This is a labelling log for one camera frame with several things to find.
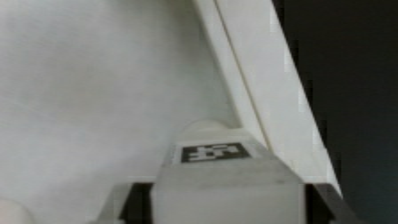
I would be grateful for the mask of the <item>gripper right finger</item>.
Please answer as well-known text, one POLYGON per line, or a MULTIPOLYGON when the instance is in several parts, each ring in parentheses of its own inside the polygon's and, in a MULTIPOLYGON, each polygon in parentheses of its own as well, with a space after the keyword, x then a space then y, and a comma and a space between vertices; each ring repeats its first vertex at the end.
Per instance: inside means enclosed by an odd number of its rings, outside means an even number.
POLYGON ((364 224, 327 183, 305 185, 305 224, 364 224))

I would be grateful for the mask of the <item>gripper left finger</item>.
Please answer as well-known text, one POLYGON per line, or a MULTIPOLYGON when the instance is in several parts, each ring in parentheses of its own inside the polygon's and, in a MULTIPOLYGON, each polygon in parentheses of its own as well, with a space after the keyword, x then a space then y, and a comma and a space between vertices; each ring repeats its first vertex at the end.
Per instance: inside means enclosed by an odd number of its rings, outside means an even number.
POLYGON ((151 182, 115 185, 94 224, 153 224, 151 182))

